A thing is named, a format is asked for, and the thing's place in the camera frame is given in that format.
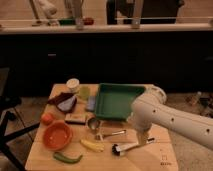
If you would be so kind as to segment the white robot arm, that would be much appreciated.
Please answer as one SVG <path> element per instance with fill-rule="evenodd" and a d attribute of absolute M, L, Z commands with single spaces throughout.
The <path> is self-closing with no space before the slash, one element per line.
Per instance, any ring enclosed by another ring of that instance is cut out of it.
<path fill-rule="evenodd" d="M 213 150 L 213 119 L 168 107 L 166 100 L 160 87 L 147 88 L 132 102 L 128 122 L 139 133 L 157 124 Z"/>

